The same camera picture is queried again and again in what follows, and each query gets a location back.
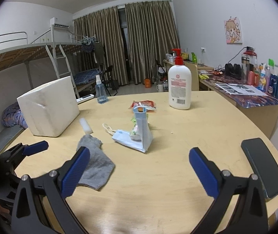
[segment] anime poster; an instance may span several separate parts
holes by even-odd
[[[224,31],[226,32],[227,43],[243,43],[241,24],[238,17],[224,21]]]

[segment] white spray nozzle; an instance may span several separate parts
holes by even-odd
[[[100,75],[96,75],[96,84],[102,84]]]
[[[81,124],[85,134],[92,134],[93,133],[93,130],[90,128],[90,126],[88,125],[85,118],[80,118],[79,123]]]

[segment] curtain rod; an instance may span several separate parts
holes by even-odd
[[[141,1],[141,2],[163,2],[163,1],[173,2],[173,0],[153,0],[153,1]],[[126,4],[132,4],[132,3],[140,3],[140,2],[123,3],[123,4],[119,4],[119,5],[107,7],[107,8],[101,9],[101,10],[97,10],[97,11],[106,10],[106,9],[112,8],[112,7],[125,6]],[[87,16],[87,15],[89,15],[89,14],[92,14],[92,13],[94,13],[94,12],[90,12],[90,13],[84,15],[84,16],[81,16],[81,17],[85,17],[85,16]]]

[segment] air conditioner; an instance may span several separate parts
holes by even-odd
[[[69,28],[69,26],[64,25],[64,24],[61,24],[61,23],[58,21],[58,18],[56,18],[56,17],[53,17],[53,18],[50,20],[50,25],[51,25],[51,26],[54,26],[54,27],[60,27],[60,28],[66,28],[66,29]]]

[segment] face mask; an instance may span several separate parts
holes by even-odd
[[[138,108],[143,108],[143,112],[139,112]],[[133,109],[135,114],[136,122],[138,125],[138,133],[140,134],[140,141],[134,141],[130,138],[130,133],[125,130],[112,130],[110,126],[107,124],[103,124],[107,132],[112,135],[112,139],[115,142],[118,142],[124,146],[129,148],[133,148],[135,150],[141,151],[145,153],[149,146],[152,143],[153,136],[148,126],[147,116],[146,116],[146,108],[144,106],[137,106]]]

